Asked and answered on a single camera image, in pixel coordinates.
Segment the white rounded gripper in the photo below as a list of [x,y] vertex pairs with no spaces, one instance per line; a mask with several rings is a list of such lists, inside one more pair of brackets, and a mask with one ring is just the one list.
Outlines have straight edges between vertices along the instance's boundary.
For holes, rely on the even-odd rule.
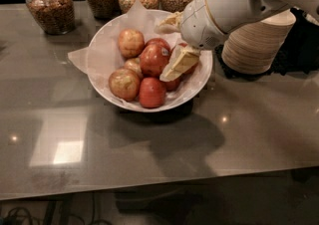
[[199,62],[200,50],[213,50],[224,43],[228,37],[221,20],[225,9],[226,0],[193,0],[182,13],[174,12],[156,24],[156,33],[180,32],[188,43],[174,47],[159,76],[161,81],[171,82],[179,78]]

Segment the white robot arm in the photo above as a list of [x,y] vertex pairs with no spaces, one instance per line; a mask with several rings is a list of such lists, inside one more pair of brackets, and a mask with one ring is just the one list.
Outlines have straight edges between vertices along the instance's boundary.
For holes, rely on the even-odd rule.
[[319,16],[319,0],[192,0],[180,13],[156,26],[159,34],[179,32],[187,46],[175,50],[160,79],[170,82],[190,69],[202,50],[224,43],[236,29],[298,7],[313,18]]

